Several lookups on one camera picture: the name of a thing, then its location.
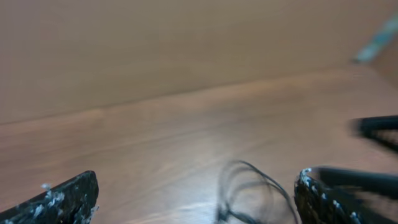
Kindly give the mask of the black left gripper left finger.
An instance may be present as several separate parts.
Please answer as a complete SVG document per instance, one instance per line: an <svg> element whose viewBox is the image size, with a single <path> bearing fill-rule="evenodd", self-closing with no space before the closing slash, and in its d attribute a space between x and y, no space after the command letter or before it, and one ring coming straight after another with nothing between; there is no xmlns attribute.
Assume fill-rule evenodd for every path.
<svg viewBox="0 0 398 224"><path fill-rule="evenodd" d="M87 170L45 192L1 212L1 224L87 224L98 207L96 173Z"/></svg>

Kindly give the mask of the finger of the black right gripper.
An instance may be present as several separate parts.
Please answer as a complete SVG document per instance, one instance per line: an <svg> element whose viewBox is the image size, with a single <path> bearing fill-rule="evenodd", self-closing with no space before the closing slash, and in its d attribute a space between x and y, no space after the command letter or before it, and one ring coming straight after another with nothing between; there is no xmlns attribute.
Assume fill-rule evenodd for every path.
<svg viewBox="0 0 398 224"><path fill-rule="evenodd" d="M388 132L397 132L397 116L360 118L354 121L357 133L386 150L397 153L397 137ZM356 187L391 199L397 198L397 176L359 170L317 167L318 180L310 179L310 195L327 198L327 193L336 187Z"/></svg>

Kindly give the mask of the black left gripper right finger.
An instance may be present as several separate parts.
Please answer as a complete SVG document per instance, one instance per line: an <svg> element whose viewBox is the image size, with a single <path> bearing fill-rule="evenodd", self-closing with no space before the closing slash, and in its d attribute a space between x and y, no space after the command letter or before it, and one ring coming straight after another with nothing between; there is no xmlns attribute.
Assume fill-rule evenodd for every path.
<svg viewBox="0 0 398 224"><path fill-rule="evenodd" d="M303 223L394 223L370 206L372 196L395 200L395 176L318 166L301 170L295 181Z"/></svg>

